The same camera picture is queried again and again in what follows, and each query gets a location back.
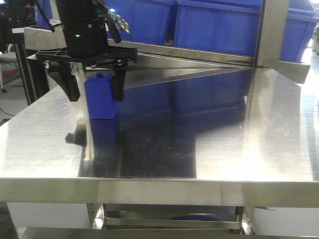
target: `blue plastic bin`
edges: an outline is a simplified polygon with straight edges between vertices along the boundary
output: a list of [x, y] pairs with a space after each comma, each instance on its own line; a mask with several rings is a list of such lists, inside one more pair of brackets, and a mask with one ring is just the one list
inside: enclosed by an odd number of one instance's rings
[[[179, 0], [174, 45], [254, 56], [261, 2], [261, 0]], [[316, 12], [314, 5], [308, 0], [290, 1], [281, 60], [301, 61], [318, 22], [317, 18], [313, 18]]]
[[[38, 2], [42, 10], [44, 11], [46, 17], [48, 18], [48, 20], [51, 20], [53, 18], [53, 14], [52, 14], [50, 0], [38, 0]], [[39, 28], [50, 29], [50, 26], [44, 21], [44, 18], [42, 17], [37, 7], [35, 7], [35, 21], [36, 21], [36, 25]]]
[[175, 26], [176, 26], [176, 14], [177, 14], [177, 4], [173, 6], [170, 10], [170, 20], [168, 23], [168, 36], [173, 40], [175, 34]]
[[254, 56], [260, 9], [179, 0], [174, 46]]
[[288, 14], [281, 60], [301, 62], [319, 18]]
[[[230, 6], [261, 8], [263, 0], [194, 0]], [[290, 0], [289, 13], [305, 16], [315, 16], [317, 8], [310, 0]]]
[[112, 95], [112, 77], [112, 74], [96, 73], [84, 82], [90, 120], [114, 119], [118, 105]]
[[104, 1], [130, 25], [131, 35], [121, 32], [123, 40], [165, 44], [175, 0]]

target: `metal frame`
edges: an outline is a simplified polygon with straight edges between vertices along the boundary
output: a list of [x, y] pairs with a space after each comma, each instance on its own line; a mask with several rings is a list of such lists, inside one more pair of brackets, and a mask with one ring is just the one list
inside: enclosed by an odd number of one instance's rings
[[[261, 28], [257, 56], [255, 60], [252, 57], [236, 56], [229, 54], [220, 54], [215, 52], [196, 51], [169, 46], [155, 46], [141, 43], [123, 42], [120, 45], [125, 47], [136, 47], [141, 53], [143, 59], [155, 59], [158, 57], [174, 57], [173, 61], [179, 61], [177, 65], [187, 62], [186, 59], [196, 60], [198, 62], [191, 63], [189, 68], [198, 65], [210, 65], [211, 62], [217, 62], [223, 67], [238, 68], [238, 67], [255, 67], [255, 68], [274, 68], [293, 80], [302, 83], [308, 73], [309, 66], [299, 63], [281, 62], [280, 52], [282, 47], [283, 35], [285, 30], [286, 13], [288, 10], [288, 0], [264, 0], [263, 14], [261, 19]], [[26, 37], [35, 37], [31, 31], [26, 29]], [[45, 37], [38, 35], [36, 41], [43, 41]], [[59, 41], [51, 41], [51, 44], [59, 44], [58, 48], [63, 47], [63, 43]], [[163, 68], [169, 67], [168, 64], [162, 64]], [[251, 220], [253, 217], [253, 207], [319, 207], [319, 201], [309, 200], [304, 195], [309, 192], [318, 192], [319, 184], [289, 182], [289, 183], [267, 183], [263, 182], [263, 187], [260, 187], [259, 182], [196, 182], [191, 180], [139, 180], [141, 193], [137, 194], [135, 189], [136, 180], [110, 180], [110, 179], [90, 179], [90, 187], [87, 187], [85, 179], [1, 179], [0, 192], [1, 200], [19, 202], [23, 195], [24, 201], [28, 202], [74, 202], [74, 203], [93, 203], [88, 205], [88, 212], [96, 207], [99, 203], [126, 203], [126, 204], [167, 204], [167, 205], [221, 205], [221, 206], [250, 206], [250, 208], [241, 208], [241, 212], [237, 214], [237, 222], [231, 224], [233, 229], [237, 230], [238, 226], [243, 234], [253, 234]], [[162, 189], [169, 188], [171, 192], [176, 192], [182, 195], [198, 195], [201, 198], [187, 197], [184, 200], [176, 195], [166, 195], [163, 197]], [[36, 193], [41, 192], [41, 200]], [[125, 195], [118, 198], [117, 192], [123, 192]], [[294, 192], [295, 198], [291, 200], [291, 192]], [[98, 226], [97, 220], [104, 220], [98, 216], [95, 221], [90, 217], [92, 224], [95, 223], [95, 228]], [[139, 221], [134, 225], [141, 226], [150, 225], [150, 222]], [[167, 226], [167, 222], [151, 221], [152, 226], [158, 225]], [[214, 225], [217, 228], [223, 228], [224, 223], [198, 223], [198, 227], [210, 227]], [[27, 234], [24, 238], [44, 238], [43, 235], [64, 235], [63, 238], [230, 238], [237, 239], [241, 236], [229, 234], [223, 230], [69, 230], [69, 229], [27, 229]], [[274, 237], [254, 236], [257, 239], [272, 239]]]

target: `blue storage crate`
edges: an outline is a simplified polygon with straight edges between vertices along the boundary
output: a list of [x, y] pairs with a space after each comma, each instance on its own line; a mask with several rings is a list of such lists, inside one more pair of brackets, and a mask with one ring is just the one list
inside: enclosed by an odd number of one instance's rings
[[170, 10], [170, 20], [168, 23], [168, 36], [173, 40], [175, 34], [175, 26], [176, 26], [176, 14], [177, 14], [177, 4], [173, 6]]
[[[44, 11], [45, 16], [48, 18], [48, 20], [51, 20], [53, 18], [53, 14], [52, 14], [50, 0], [38, 0], [38, 2], [42, 10]], [[36, 21], [36, 25], [39, 28], [50, 29], [50, 26], [45, 22], [37, 6], [35, 7], [35, 21]]]
[[123, 40], [165, 44], [175, 0], [104, 1], [130, 25], [131, 35], [120, 33]]
[[281, 60], [301, 62], [319, 18], [288, 14]]
[[317, 8], [310, 0], [290, 0], [288, 13], [313, 17]]
[[[263, 0], [194, 0], [230, 6], [257, 7], [261, 8]], [[314, 16], [317, 8], [311, 0], [290, 0], [289, 13], [305, 16]]]
[[[254, 56], [262, 0], [179, 0], [174, 45]], [[316, 22], [308, 1], [291, 0], [281, 60], [300, 62]]]
[[177, 4], [174, 46], [255, 55], [260, 9], [190, 0]]

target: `cable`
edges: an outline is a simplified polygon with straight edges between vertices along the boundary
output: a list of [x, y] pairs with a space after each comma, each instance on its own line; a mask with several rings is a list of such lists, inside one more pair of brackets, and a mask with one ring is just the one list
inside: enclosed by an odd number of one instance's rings
[[7, 112], [5, 112], [5, 111], [4, 111], [3, 109], [1, 109], [1, 108], [0, 108], [0, 111], [2, 111], [3, 113], [5, 113], [5, 114], [8, 115], [8, 116], [14, 117], [14, 115], [8, 114]]
[[74, 65], [75, 65], [75, 63], [73, 63], [73, 65], [72, 65], [72, 68], [71, 68], [71, 74], [72, 74], [72, 70], [73, 70]]

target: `stainless steel table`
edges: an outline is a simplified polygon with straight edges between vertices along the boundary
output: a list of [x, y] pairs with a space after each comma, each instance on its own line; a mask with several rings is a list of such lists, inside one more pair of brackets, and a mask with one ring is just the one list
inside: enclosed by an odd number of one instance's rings
[[258, 69], [242, 100], [88, 126], [55, 88], [0, 128], [0, 201], [319, 207], [318, 96]]

